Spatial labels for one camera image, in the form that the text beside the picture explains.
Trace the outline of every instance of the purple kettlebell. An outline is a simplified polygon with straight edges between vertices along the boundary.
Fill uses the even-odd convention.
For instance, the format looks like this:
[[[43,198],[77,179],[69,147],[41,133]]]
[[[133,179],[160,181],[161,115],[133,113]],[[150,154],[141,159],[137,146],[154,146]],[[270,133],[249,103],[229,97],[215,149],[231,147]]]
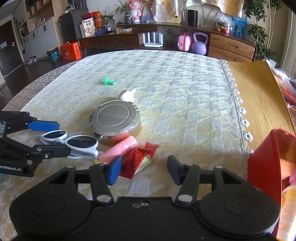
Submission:
[[[196,35],[202,35],[206,37],[205,42],[200,42],[196,39]],[[194,43],[192,44],[192,52],[200,55],[205,55],[207,53],[207,41],[209,40],[208,35],[205,33],[194,33],[193,34]]]

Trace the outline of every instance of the pink mini luggage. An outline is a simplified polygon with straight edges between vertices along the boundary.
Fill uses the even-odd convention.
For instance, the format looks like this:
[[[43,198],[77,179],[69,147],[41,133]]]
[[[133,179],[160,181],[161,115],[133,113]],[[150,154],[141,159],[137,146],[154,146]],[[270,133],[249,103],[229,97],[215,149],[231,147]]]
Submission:
[[[183,33],[178,37],[178,49],[187,52],[190,49],[192,37]]]

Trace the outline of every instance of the ceiling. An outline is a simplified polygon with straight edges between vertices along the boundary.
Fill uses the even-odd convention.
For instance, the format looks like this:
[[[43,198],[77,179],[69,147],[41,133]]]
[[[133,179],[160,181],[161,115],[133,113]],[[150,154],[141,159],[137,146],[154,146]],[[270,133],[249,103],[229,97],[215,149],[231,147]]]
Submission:
[[[0,21],[13,14],[21,0],[8,0],[0,7]]]

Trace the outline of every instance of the pink doll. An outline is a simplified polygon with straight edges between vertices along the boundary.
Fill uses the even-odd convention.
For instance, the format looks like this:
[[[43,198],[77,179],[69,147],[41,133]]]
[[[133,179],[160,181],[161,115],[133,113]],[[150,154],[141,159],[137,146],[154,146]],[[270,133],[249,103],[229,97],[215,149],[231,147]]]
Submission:
[[[129,14],[131,14],[134,23],[140,22],[140,17],[142,16],[142,12],[139,10],[141,5],[141,0],[128,0],[128,5],[131,9]]]

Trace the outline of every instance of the silver lid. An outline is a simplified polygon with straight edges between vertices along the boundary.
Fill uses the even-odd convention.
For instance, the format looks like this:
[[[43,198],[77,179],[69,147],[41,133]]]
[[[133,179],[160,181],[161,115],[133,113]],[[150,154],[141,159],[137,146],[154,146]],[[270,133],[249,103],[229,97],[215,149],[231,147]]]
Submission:
[[[96,134],[109,137],[131,132],[139,121],[139,109],[134,103],[111,100],[95,109],[89,119],[89,125]]]

